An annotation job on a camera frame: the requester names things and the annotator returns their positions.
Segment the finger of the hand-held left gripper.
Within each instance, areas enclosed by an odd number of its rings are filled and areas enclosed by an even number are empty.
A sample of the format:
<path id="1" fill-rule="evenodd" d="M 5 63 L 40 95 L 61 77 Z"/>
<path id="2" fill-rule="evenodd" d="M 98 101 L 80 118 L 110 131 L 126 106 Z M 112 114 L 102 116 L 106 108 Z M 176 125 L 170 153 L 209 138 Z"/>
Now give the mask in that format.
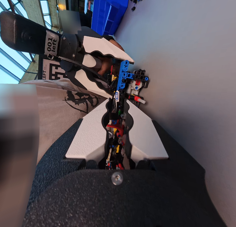
<path id="1" fill-rule="evenodd" d="M 94 78 L 90 71 L 80 69 L 75 74 L 75 79 L 78 80 L 88 91 L 105 98 L 112 98 L 112 92 L 105 86 L 106 83 L 100 79 Z"/>
<path id="2" fill-rule="evenodd" d="M 101 60 L 92 56 L 92 53 L 100 53 L 104 57 L 111 57 L 121 61 L 127 60 L 131 64 L 135 63 L 135 61 L 127 53 L 105 38 L 84 36 L 83 47 L 85 50 L 85 55 L 82 65 L 86 67 L 101 67 L 102 65 Z"/>

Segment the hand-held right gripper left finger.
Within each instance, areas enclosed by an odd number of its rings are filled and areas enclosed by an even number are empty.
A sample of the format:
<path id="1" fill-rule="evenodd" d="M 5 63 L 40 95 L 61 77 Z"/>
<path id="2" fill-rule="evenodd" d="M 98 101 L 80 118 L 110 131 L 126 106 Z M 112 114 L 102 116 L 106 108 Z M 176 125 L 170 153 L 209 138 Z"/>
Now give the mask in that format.
<path id="1" fill-rule="evenodd" d="M 109 99 L 106 99 L 84 116 L 65 155 L 66 158 L 94 160 L 97 164 L 103 159 L 107 130 L 102 125 L 102 118 L 107 112 L 108 102 Z"/>

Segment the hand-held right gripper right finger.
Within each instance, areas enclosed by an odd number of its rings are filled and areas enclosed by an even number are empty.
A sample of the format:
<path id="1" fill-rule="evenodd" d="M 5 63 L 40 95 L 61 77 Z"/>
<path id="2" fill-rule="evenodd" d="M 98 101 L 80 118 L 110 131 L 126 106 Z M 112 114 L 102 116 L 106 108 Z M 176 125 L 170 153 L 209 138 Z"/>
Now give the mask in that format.
<path id="1" fill-rule="evenodd" d="M 125 153 L 135 166 L 142 160 L 168 159 L 152 119 L 129 100 L 125 100 L 125 114 Z"/>

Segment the lego car chassis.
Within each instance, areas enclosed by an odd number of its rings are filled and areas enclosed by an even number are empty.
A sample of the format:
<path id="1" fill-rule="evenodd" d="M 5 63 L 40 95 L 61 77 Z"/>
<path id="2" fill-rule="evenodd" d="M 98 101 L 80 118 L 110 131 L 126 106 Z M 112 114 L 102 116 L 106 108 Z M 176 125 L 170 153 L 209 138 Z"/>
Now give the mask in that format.
<path id="1" fill-rule="evenodd" d="M 120 63 L 119 71 L 115 68 L 115 65 L 111 67 L 111 73 L 107 75 L 109 82 L 108 89 L 114 93 L 120 92 L 120 99 L 125 104 L 125 100 L 129 100 L 136 107 L 139 107 L 140 103 L 145 104 L 143 97 L 139 96 L 139 92 L 142 88 L 147 88 L 149 84 L 149 77 L 147 77 L 146 71 L 139 69 L 133 72 L 128 71 L 129 63 L 127 60 Z M 108 155 L 106 156 L 105 169 L 106 170 L 123 170 L 123 159 L 126 156 L 125 153 L 125 140 L 127 126 L 125 123 L 126 114 L 125 106 L 124 111 L 118 120 L 110 120 L 106 126 L 109 134 L 108 140 Z"/>

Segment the person's left hand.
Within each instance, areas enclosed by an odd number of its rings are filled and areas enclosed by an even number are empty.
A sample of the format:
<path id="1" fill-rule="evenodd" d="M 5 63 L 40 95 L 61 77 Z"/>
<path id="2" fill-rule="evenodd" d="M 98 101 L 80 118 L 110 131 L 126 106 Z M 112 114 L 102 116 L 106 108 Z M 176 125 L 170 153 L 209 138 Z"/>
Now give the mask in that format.
<path id="1" fill-rule="evenodd" d="M 111 66 L 113 65 L 113 60 L 112 58 L 107 58 L 107 57 L 98 57 L 102 61 L 102 66 L 98 70 L 99 75 L 104 75 L 106 72 L 111 71 Z"/>

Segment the blue bin with square label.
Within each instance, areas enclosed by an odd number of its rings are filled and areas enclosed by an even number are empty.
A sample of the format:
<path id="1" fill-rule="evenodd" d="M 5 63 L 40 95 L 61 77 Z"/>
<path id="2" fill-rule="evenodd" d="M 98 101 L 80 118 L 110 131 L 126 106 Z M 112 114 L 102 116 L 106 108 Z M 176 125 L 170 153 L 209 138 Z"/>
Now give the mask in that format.
<path id="1" fill-rule="evenodd" d="M 114 35 L 129 0 L 94 0 L 91 29 L 99 35 Z"/>

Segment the black framed marker sign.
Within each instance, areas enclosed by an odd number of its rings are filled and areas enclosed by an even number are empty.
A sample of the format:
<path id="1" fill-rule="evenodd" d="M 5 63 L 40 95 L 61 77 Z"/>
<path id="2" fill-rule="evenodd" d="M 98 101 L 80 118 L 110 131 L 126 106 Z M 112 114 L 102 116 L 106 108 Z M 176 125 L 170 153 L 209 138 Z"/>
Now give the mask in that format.
<path id="1" fill-rule="evenodd" d="M 39 80 L 59 80 L 68 78 L 65 71 L 61 68 L 60 63 L 49 60 L 39 55 L 38 79 Z"/>

